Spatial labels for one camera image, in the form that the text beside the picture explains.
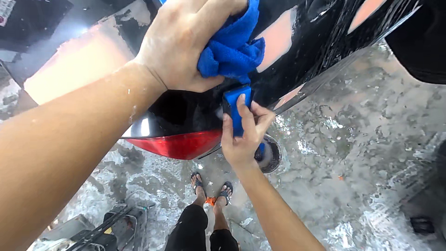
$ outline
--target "hand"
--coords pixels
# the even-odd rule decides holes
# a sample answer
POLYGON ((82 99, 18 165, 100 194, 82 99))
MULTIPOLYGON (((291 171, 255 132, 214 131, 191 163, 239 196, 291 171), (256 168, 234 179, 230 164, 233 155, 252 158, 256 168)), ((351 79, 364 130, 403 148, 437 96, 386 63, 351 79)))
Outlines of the hand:
POLYGON ((207 91, 224 77, 202 78, 200 54, 227 18, 247 5, 247 0, 168 0, 133 61, 146 66, 165 90, 207 91))
POLYGON ((249 111, 244 100, 244 94, 237 99, 237 110, 242 117, 244 129, 243 137, 233 137, 232 119, 228 114, 223 114, 222 150, 233 168, 244 167, 255 161, 254 154, 262 142, 263 135, 276 117, 274 112, 254 101, 251 103, 252 112, 249 111))

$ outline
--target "tail light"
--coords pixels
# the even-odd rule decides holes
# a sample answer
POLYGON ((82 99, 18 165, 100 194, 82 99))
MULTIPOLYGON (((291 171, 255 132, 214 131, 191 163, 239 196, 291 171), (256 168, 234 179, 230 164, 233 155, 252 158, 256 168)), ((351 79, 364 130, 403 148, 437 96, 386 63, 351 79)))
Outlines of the tail light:
POLYGON ((158 138, 128 139, 131 144, 146 151, 173 158, 194 159, 215 147, 222 131, 211 130, 158 138))

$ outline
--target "flip-flop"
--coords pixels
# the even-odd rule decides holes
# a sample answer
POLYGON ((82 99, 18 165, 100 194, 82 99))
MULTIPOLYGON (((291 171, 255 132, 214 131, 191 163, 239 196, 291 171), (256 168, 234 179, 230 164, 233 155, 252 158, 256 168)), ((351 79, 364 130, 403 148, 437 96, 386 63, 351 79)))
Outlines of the flip-flop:
MULTIPOLYGON (((195 175, 200 175, 200 178, 203 178, 199 172, 193 172, 190 176, 190 179, 192 179, 195 175)), ((194 184, 194 193, 197 194, 197 187, 202 187, 204 191, 204 196, 207 198, 206 190, 204 190, 203 182, 199 181, 198 178, 195 180, 194 184)))
POLYGON ((224 197, 226 199, 226 205, 228 205, 229 201, 231 200, 231 198, 229 197, 229 194, 226 192, 226 190, 229 188, 231 190, 231 195, 232 195, 234 193, 234 188, 232 187, 232 183, 229 182, 229 181, 226 181, 223 184, 223 186, 224 185, 226 185, 226 189, 219 193, 217 199, 220 198, 220 197, 224 197))

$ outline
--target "blue microfiber towel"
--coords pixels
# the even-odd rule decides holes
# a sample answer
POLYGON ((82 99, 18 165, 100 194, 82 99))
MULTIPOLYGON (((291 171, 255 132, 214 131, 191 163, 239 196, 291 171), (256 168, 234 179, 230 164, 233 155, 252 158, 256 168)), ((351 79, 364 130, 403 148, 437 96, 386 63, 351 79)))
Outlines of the blue microfiber towel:
POLYGON ((259 0, 248 4, 246 13, 235 21, 230 17, 201 53, 197 68, 203 78, 223 75, 242 84, 251 82, 248 73, 262 63, 265 40, 249 41, 259 18, 259 0))

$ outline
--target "black pants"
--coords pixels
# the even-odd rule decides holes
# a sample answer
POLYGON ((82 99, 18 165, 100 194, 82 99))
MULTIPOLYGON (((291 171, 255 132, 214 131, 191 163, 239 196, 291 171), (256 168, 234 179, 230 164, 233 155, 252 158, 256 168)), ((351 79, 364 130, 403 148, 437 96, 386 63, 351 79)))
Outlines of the black pants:
MULTIPOLYGON (((206 251, 207 215, 199 205, 187 206, 167 240, 165 251, 206 251)), ((239 251, 237 241, 227 229, 210 237, 211 251, 239 251)))

